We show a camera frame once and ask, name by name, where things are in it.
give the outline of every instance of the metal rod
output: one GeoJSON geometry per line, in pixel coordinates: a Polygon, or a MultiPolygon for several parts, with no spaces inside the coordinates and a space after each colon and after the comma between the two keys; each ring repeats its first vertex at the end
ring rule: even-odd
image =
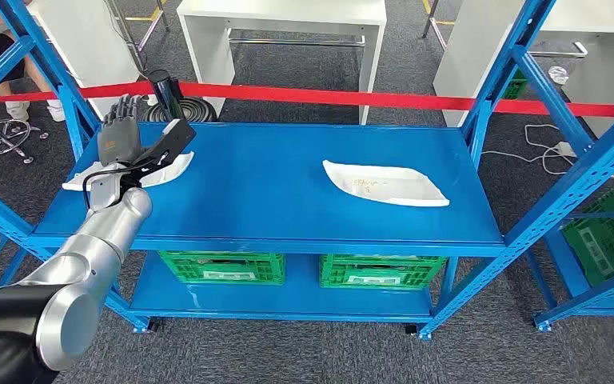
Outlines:
{"type": "Polygon", "coordinates": [[[441,44],[441,49],[446,50],[446,41],[444,40],[444,36],[441,34],[439,30],[439,26],[437,25],[437,20],[434,18],[429,18],[429,23],[432,25],[432,29],[434,33],[437,35],[437,39],[439,40],[439,44],[441,44]]]}
{"type": "Polygon", "coordinates": [[[530,50],[531,56],[536,58],[585,58],[587,49],[581,42],[574,42],[573,45],[578,49],[578,52],[540,52],[530,50]]]}
{"type": "Polygon", "coordinates": [[[432,8],[429,10],[429,15],[427,16],[427,22],[425,22],[425,29],[422,31],[422,38],[426,38],[427,37],[427,33],[429,32],[429,24],[433,24],[434,25],[434,31],[437,32],[437,37],[439,38],[439,41],[442,41],[443,38],[441,37],[441,34],[438,32],[437,28],[436,28],[436,21],[433,21],[434,19],[434,13],[437,12],[437,6],[439,5],[439,0],[434,0],[434,2],[432,3],[432,8]]]}
{"type": "Polygon", "coordinates": [[[278,44],[283,46],[354,46],[364,47],[365,42],[336,42],[328,40],[287,40],[277,38],[231,38],[230,44],[278,44]]]}
{"type": "MultiPolygon", "coordinates": [[[[163,9],[163,2],[161,0],[157,0],[157,6],[159,7],[159,10],[161,10],[161,13],[164,14],[165,10],[163,9]]],[[[166,19],[165,15],[163,17],[163,26],[167,32],[170,32],[170,26],[168,25],[168,20],[166,19]]]]}
{"type": "Polygon", "coordinates": [[[138,70],[142,72],[145,70],[145,63],[142,62],[142,58],[140,57],[140,51],[138,46],[135,43],[135,39],[133,35],[130,33],[128,28],[128,24],[126,24],[126,16],[121,11],[121,8],[118,7],[115,0],[107,0],[110,5],[110,12],[114,14],[114,18],[118,21],[118,27],[121,32],[122,37],[126,41],[126,45],[130,50],[131,56],[133,56],[133,61],[138,66],[138,70]]]}
{"type": "Polygon", "coordinates": [[[157,17],[150,24],[150,28],[147,30],[147,33],[145,34],[145,36],[142,36],[142,40],[140,41],[140,45],[138,46],[138,52],[142,52],[142,49],[145,48],[145,44],[147,44],[147,41],[150,40],[150,36],[152,35],[152,32],[154,32],[154,28],[157,27],[158,21],[161,19],[162,16],[163,11],[159,10],[157,17]]]}

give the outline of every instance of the silver robot arm segment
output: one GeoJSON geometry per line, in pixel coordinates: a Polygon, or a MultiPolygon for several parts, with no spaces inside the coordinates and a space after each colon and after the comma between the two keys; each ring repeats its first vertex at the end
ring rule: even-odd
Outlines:
{"type": "Polygon", "coordinates": [[[51,370],[69,368],[90,346],[105,297],[151,211],[149,195],[129,189],[117,204],[92,213],[50,260],[18,282],[64,286],[47,302],[35,334],[39,357],[51,370]]]}
{"type": "Polygon", "coordinates": [[[173,120],[143,149],[137,98],[121,98],[98,134],[85,221],[32,274],[0,287],[0,384],[50,383],[88,349],[102,306],[152,202],[140,179],[173,163],[196,135],[173,120]]]}

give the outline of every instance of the shelf caster wheel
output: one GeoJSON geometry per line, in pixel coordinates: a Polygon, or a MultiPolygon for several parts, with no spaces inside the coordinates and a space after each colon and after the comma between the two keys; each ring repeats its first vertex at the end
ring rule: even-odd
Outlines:
{"type": "Polygon", "coordinates": [[[404,327],[404,331],[406,334],[410,334],[411,336],[417,335],[417,326],[415,324],[409,324],[404,327]]]}
{"type": "Polygon", "coordinates": [[[426,342],[432,339],[432,334],[417,333],[416,324],[408,324],[407,326],[404,327],[404,331],[406,332],[406,334],[410,334],[411,336],[415,336],[416,338],[420,340],[424,340],[426,342]]]}
{"type": "Polygon", "coordinates": [[[154,332],[158,332],[161,329],[161,322],[159,319],[150,319],[150,323],[146,328],[133,328],[133,332],[136,334],[153,334],[154,332]]]}

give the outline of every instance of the lower shelf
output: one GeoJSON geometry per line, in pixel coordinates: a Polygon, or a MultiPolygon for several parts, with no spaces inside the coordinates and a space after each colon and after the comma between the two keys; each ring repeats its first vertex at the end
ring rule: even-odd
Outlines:
{"type": "MultiPolygon", "coordinates": [[[[544,236],[552,260],[556,265],[561,280],[571,297],[576,297],[590,290],[582,266],[573,249],[568,245],[560,230],[551,230],[544,236]]],[[[578,310],[575,314],[586,316],[614,316],[614,296],[604,298],[591,307],[578,310]]]]}
{"type": "Polygon", "coordinates": [[[183,284],[154,252],[145,258],[131,312],[178,318],[428,322],[428,290],[319,287],[318,257],[287,254],[283,286],[183,284]]]}

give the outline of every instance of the crate label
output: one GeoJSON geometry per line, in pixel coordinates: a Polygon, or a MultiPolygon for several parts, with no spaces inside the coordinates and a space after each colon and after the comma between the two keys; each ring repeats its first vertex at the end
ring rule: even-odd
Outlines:
{"type": "Polygon", "coordinates": [[[371,277],[371,276],[354,276],[350,275],[347,282],[351,282],[353,284],[401,284],[401,278],[381,278],[381,277],[371,277]]]}
{"type": "Polygon", "coordinates": [[[255,280],[253,272],[218,272],[216,270],[204,270],[203,278],[215,280],[255,280]]]}
{"type": "Polygon", "coordinates": [[[599,247],[599,243],[596,242],[592,231],[589,228],[580,230],[580,238],[582,238],[584,245],[589,250],[590,255],[594,259],[594,263],[599,268],[599,272],[601,272],[603,276],[608,276],[613,272],[613,266],[608,262],[608,259],[606,259],[606,255],[599,247]]]}

